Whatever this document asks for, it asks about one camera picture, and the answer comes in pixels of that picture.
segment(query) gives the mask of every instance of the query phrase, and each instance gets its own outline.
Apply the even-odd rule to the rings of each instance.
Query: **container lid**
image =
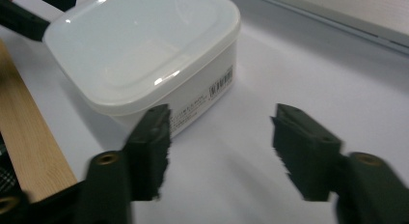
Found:
[[[201,70],[239,22],[229,0],[91,0],[52,22],[44,42],[93,109],[127,115]]]

